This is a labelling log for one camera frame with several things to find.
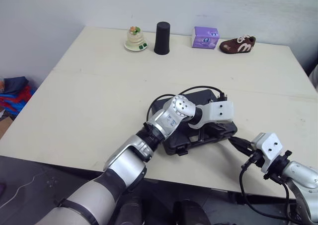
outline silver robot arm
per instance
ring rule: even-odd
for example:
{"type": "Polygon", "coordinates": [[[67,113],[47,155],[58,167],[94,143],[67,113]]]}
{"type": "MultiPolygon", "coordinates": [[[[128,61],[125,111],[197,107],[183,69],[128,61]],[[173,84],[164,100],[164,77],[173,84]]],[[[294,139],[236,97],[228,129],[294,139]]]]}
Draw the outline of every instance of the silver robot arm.
{"type": "Polygon", "coordinates": [[[98,178],[77,189],[36,225],[107,224],[120,195],[143,179],[146,174],[144,162],[152,158],[158,144],[166,140],[182,120],[188,120],[190,125],[202,124],[204,113],[207,117],[204,123],[232,121],[233,109],[221,110],[224,113],[220,113],[222,107],[219,104],[217,107],[217,111],[209,107],[201,109],[183,95],[171,98],[109,158],[98,178]]]}
{"type": "Polygon", "coordinates": [[[289,161],[287,151],[280,155],[283,146],[275,133],[260,133],[252,142],[256,150],[262,151],[264,164],[261,171],[265,179],[288,185],[294,193],[297,209],[306,225],[318,224],[318,172],[295,161],[289,161]]]}

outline red cloth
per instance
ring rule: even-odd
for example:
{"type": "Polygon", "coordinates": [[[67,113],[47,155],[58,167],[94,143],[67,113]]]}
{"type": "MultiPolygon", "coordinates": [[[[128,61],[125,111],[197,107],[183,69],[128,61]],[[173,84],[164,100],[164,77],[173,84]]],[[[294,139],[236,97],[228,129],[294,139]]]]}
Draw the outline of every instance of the red cloth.
{"type": "Polygon", "coordinates": [[[10,102],[13,102],[13,103],[18,103],[22,100],[24,100],[25,102],[29,101],[30,98],[32,97],[32,94],[31,94],[31,87],[29,85],[25,86],[24,89],[22,89],[18,96],[16,98],[14,97],[0,97],[0,101],[10,101],[10,102]]]}

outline purple tissue box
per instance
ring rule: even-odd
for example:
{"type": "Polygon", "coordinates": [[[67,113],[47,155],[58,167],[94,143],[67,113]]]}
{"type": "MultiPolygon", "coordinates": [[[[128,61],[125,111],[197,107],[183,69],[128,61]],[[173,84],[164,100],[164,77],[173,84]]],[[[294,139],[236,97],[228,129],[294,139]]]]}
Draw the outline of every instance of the purple tissue box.
{"type": "Polygon", "coordinates": [[[217,28],[195,26],[191,37],[192,47],[214,49],[219,37],[217,28]]]}

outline black wire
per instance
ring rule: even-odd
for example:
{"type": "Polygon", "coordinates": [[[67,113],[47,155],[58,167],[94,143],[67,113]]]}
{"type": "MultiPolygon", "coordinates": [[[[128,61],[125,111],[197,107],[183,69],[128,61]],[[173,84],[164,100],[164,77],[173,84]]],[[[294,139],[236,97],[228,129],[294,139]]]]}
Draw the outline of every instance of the black wire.
{"type": "Polygon", "coordinates": [[[265,216],[265,217],[269,217],[269,218],[272,218],[272,219],[280,219],[280,220],[289,221],[289,219],[286,218],[286,217],[280,217],[280,216],[275,216],[275,215],[271,215],[271,214],[262,213],[261,211],[259,211],[259,210],[257,210],[256,208],[254,208],[254,207],[252,206],[252,204],[250,204],[250,202],[247,200],[247,196],[246,196],[246,194],[245,194],[244,186],[243,186],[243,174],[244,174],[245,171],[246,171],[246,169],[245,169],[245,170],[242,169],[242,171],[241,171],[240,174],[239,174],[239,186],[240,186],[240,190],[241,190],[241,192],[242,192],[242,195],[243,195],[243,198],[244,198],[245,203],[246,203],[253,211],[255,211],[255,212],[257,212],[258,214],[261,214],[261,215],[263,215],[263,216],[265,216]]]}
{"type": "Polygon", "coordinates": [[[216,88],[216,87],[211,87],[211,86],[195,86],[195,87],[190,87],[190,88],[186,89],[185,91],[182,91],[182,92],[179,93],[179,94],[184,94],[185,92],[190,91],[190,90],[193,90],[193,89],[196,89],[196,88],[209,88],[209,89],[213,89],[213,90],[215,90],[215,91],[218,91],[219,93],[223,93],[221,90],[219,90],[219,89],[216,88]]]}
{"type": "Polygon", "coordinates": [[[288,213],[288,205],[289,205],[289,191],[288,191],[288,188],[286,186],[286,184],[282,184],[284,189],[285,189],[285,192],[286,192],[286,206],[285,206],[285,215],[286,217],[288,218],[289,221],[291,221],[292,223],[294,224],[298,224],[298,225],[303,225],[303,223],[301,221],[298,221],[298,220],[295,220],[293,218],[291,218],[289,216],[289,213],[288,213]]]}
{"type": "Polygon", "coordinates": [[[151,110],[151,107],[153,106],[153,104],[154,104],[155,102],[157,102],[158,99],[160,99],[160,98],[162,98],[162,97],[168,97],[168,96],[174,97],[175,95],[174,95],[174,94],[163,94],[163,95],[157,97],[157,98],[150,104],[150,106],[149,106],[149,108],[148,108],[148,111],[147,111],[146,122],[148,121],[149,113],[150,113],[150,110],[151,110]]]}

